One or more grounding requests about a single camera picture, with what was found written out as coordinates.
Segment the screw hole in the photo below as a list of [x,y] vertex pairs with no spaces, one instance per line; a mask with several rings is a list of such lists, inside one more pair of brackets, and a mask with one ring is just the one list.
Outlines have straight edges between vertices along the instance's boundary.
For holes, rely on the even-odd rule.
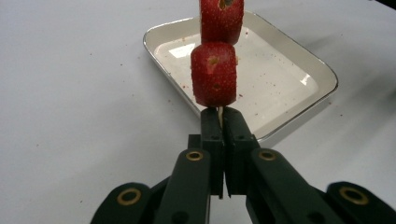
[[364,193],[351,187],[341,187],[340,194],[344,199],[357,205],[366,205],[369,202]]
[[134,188],[125,189],[117,197],[117,202],[120,205],[128,206],[139,202],[141,196],[142,196],[142,192],[138,189],[134,189]]
[[189,161],[200,161],[204,158],[204,154],[199,151],[192,151],[187,153],[186,157]]
[[261,151],[259,157],[265,161],[273,161],[276,159],[276,155],[270,151]]
[[312,223],[325,223],[324,216],[319,212],[312,212],[307,217]]

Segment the strawberry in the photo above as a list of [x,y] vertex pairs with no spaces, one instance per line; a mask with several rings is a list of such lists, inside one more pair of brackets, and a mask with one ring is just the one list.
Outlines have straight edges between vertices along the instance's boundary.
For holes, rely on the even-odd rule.
[[236,44],[242,28],[244,0],[200,0],[201,42]]
[[191,52],[192,89],[199,105],[226,106],[236,98],[236,56],[232,45],[207,42]]

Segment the white surface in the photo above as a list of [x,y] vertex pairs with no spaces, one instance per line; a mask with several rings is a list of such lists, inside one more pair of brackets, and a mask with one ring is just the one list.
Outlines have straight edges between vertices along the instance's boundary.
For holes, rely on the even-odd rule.
[[[328,97],[337,77],[328,65],[258,15],[246,11],[239,41],[236,101],[261,141]],[[200,45],[199,18],[149,29],[144,44],[155,63],[199,115],[191,80],[192,50]]]
[[[396,208],[396,11],[365,0],[248,0],[339,77],[274,149],[313,186],[345,180]],[[0,2],[0,223],[89,223],[116,186],[172,172],[199,120],[142,44],[198,1]],[[212,223],[250,223],[243,198]]]

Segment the skewer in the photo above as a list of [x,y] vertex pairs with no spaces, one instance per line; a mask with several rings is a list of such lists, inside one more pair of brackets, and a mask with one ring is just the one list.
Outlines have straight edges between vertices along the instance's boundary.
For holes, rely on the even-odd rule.
[[223,106],[219,106],[218,107],[218,116],[219,116],[219,124],[220,124],[220,128],[222,129],[222,125],[223,125],[223,110],[224,107]]

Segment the rectangular dish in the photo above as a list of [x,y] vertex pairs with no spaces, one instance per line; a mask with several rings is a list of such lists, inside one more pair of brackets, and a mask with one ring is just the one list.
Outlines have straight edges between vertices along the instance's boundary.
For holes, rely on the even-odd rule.
[[[199,44],[199,18],[159,25],[144,35],[152,59],[197,115],[204,108],[193,96],[190,53]],[[234,47],[237,99],[230,106],[242,112],[261,142],[289,124],[299,123],[293,121],[337,88],[337,76],[326,63],[254,13],[245,12]]]

